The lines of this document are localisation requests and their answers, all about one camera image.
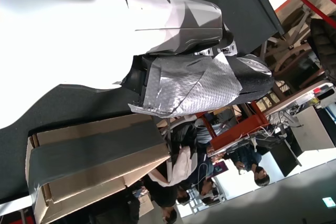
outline person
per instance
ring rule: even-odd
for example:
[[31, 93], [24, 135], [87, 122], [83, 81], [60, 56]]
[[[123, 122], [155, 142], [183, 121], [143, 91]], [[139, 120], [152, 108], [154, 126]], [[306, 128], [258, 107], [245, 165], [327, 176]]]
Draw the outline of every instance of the person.
[[165, 223], [173, 224], [176, 222], [177, 213], [174, 209], [177, 199], [177, 186], [162, 187], [158, 182], [154, 182], [146, 175], [143, 177], [143, 184], [149, 191], [151, 199], [154, 200], [162, 209], [162, 217]]
[[214, 182], [211, 179], [211, 175], [214, 171], [214, 166], [211, 159], [207, 157], [201, 148], [197, 149], [197, 167], [190, 176], [179, 183], [179, 186], [184, 190], [189, 190], [192, 185], [195, 186], [196, 190], [200, 195], [207, 195], [212, 189]]
[[[156, 168], [167, 179], [167, 165], [162, 163]], [[162, 217], [165, 223], [173, 224], [176, 222], [177, 213], [174, 209], [176, 200], [180, 204], [189, 202], [189, 194], [180, 186], [162, 187], [158, 182], [154, 182], [148, 175], [143, 177], [143, 184], [149, 191], [154, 200], [162, 209]]]
[[267, 186], [269, 184], [269, 176], [264, 168], [259, 166], [261, 161], [261, 155], [255, 152], [254, 147], [251, 145], [246, 145], [238, 148], [234, 152], [230, 153], [229, 158], [235, 164], [237, 169], [245, 170], [249, 172], [250, 170], [254, 173], [254, 181], [257, 186]]

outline dark hair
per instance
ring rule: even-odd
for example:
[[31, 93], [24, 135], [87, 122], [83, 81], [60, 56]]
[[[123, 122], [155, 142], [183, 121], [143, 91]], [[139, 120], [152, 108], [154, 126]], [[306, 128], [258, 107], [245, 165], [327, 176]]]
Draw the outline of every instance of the dark hair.
[[199, 183], [198, 185], [196, 185], [196, 190], [201, 193], [202, 189], [203, 189], [203, 184], [204, 184], [204, 181], [207, 181], [207, 182], [211, 182], [211, 184], [213, 185], [214, 182], [211, 178], [208, 178], [208, 179], [205, 179], [203, 178]]
[[269, 184], [269, 176], [267, 175], [265, 178], [255, 179], [254, 182], [260, 187], [267, 186]]
[[218, 192], [218, 190], [217, 190], [216, 188], [213, 188], [213, 189], [212, 189], [212, 194], [213, 194], [214, 196], [218, 196], [219, 192]]
[[183, 198], [177, 198], [177, 202], [180, 204], [188, 203], [190, 200], [190, 195], [187, 193], [187, 195]]
[[170, 212], [170, 216], [165, 218], [167, 224], [174, 224], [177, 220], [177, 212], [175, 209]]
[[211, 204], [212, 202], [214, 202], [214, 200], [211, 197], [206, 197], [202, 199], [202, 202], [207, 206]]

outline exit sign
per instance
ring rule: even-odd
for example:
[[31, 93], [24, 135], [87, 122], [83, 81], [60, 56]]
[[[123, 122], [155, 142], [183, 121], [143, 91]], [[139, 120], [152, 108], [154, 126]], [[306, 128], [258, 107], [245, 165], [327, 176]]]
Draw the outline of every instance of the exit sign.
[[336, 204], [331, 197], [323, 198], [322, 200], [328, 208], [336, 207]]

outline cardboard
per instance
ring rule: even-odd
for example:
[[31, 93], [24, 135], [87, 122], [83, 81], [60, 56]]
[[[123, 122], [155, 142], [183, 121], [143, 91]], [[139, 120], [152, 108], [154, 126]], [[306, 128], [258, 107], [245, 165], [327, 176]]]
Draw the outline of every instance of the cardboard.
[[[114, 130], [132, 130], [132, 124], [151, 120], [147, 115], [128, 115], [35, 134], [28, 138], [26, 179], [34, 147]], [[47, 224], [130, 186], [169, 158], [162, 144], [118, 158], [43, 185], [35, 202], [37, 224]]]

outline white wall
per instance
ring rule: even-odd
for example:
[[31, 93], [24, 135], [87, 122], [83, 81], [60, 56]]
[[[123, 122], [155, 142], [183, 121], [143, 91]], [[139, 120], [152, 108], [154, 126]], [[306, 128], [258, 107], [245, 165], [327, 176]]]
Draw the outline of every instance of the white wall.
[[319, 224], [336, 220], [324, 197], [336, 200], [336, 161], [252, 191], [183, 218], [185, 224]]

